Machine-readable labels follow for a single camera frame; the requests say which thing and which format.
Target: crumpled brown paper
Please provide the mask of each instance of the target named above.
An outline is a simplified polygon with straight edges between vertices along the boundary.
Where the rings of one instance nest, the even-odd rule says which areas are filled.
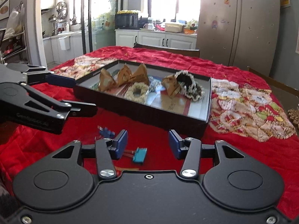
[[[117,86],[116,81],[113,79],[111,74],[103,68],[100,73],[99,91],[104,92],[115,86]]]
[[[129,82],[143,82],[146,85],[150,85],[149,77],[147,75],[147,67],[144,64],[140,64],[137,70],[133,73]]]
[[[125,64],[122,69],[117,74],[117,83],[118,85],[122,85],[127,83],[132,77],[132,72],[130,68]]]
[[[181,90],[174,75],[164,77],[161,84],[166,88],[167,94],[170,98],[174,98]]]

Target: kitchen counter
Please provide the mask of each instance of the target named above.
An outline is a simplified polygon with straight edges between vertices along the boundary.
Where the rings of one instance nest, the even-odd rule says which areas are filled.
[[[186,36],[186,37],[192,37],[192,38],[197,38],[197,34],[184,34],[184,33],[173,33],[173,32],[165,32],[165,31],[160,31],[160,30],[151,30],[151,29],[116,29],[115,31],[119,30],[126,30],[126,31],[140,31],[140,32],[148,32],[148,33],[159,33],[159,34],[167,34],[167,35],[179,35],[179,36]]]
[[[65,33],[61,33],[58,35],[53,35],[53,36],[47,36],[45,38],[43,38],[42,40],[48,40],[48,39],[55,39],[55,38],[60,38],[60,37],[64,37],[64,36],[81,36],[81,30],[79,31],[71,31],[71,32],[65,32]]]

